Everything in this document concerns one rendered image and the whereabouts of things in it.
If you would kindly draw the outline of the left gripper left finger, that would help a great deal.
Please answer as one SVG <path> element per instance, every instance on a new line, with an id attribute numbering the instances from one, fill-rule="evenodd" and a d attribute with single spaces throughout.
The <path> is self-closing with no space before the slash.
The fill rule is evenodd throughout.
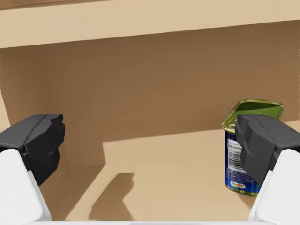
<path id="1" fill-rule="evenodd" d="M 0 132 L 0 222 L 51 221 L 40 186 L 58 168 L 61 114 L 29 116 Z"/>

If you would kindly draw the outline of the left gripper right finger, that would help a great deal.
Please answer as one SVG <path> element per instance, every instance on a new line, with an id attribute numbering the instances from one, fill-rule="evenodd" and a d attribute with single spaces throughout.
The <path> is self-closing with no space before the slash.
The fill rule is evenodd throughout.
<path id="1" fill-rule="evenodd" d="M 243 169 L 260 186 L 249 222 L 300 222 L 300 132 L 265 115 L 239 115 Z"/>

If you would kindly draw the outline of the pale wooden shelf unit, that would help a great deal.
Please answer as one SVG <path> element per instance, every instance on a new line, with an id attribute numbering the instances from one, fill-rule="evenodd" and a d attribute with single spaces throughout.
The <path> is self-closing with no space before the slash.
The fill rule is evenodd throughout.
<path id="1" fill-rule="evenodd" d="M 280 102 L 300 129 L 300 0 L 0 0 L 0 131 L 62 114 L 56 221 L 245 221 L 222 122 Z"/>

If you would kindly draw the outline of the green and blue rectangular can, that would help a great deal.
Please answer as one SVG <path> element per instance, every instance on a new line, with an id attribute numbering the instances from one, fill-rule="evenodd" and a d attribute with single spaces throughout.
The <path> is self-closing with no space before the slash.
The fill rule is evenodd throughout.
<path id="1" fill-rule="evenodd" d="M 281 119 L 284 105 L 270 100 L 244 99 L 230 111 L 222 123 L 225 131 L 225 185 L 230 190 L 249 196 L 257 196 L 259 185 L 248 175 L 241 164 L 241 146 L 235 135 L 237 116 L 240 114 L 262 114 Z"/>

